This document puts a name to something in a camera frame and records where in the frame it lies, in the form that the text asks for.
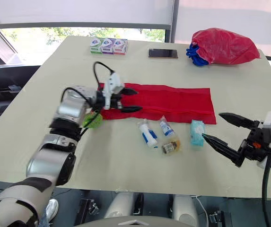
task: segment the red plastic bag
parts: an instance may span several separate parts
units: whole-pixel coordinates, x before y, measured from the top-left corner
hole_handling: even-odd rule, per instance
[[[209,64],[241,64],[260,58],[253,41],[245,36],[220,28],[209,28],[193,34],[192,45]]]
[[[163,115],[169,122],[216,124],[209,88],[174,88],[165,85],[125,84],[138,92],[123,96],[122,105],[139,105],[143,108],[133,113],[122,113],[117,109],[102,110],[106,120],[128,117],[159,120]]]

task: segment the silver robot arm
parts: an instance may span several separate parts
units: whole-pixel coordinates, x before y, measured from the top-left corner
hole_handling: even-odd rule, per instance
[[[0,227],[36,227],[55,186],[69,180],[86,111],[98,100],[96,90],[81,86],[72,89],[90,104],[77,92],[65,90],[50,133],[27,165],[26,179],[0,193]]]

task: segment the blue rope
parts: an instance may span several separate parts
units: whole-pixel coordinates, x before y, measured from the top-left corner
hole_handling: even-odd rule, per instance
[[[186,49],[187,51],[186,55],[189,56],[189,58],[192,58],[194,65],[197,66],[208,65],[209,63],[203,58],[201,58],[196,52],[198,49],[199,49],[198,45],[193,46],[192,44],[190,44],[189,49]]]

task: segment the phone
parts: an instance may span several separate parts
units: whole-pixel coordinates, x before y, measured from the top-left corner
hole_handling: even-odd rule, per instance
[[[177,50],[149,49],[150,58],[178,58]]]

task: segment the white sneaker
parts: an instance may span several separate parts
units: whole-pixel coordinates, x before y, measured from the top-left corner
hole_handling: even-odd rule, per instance
[[[46,208],[47,221],[48,223],[55,217],[59,210],[59,202],[55,199],[49,200]]]

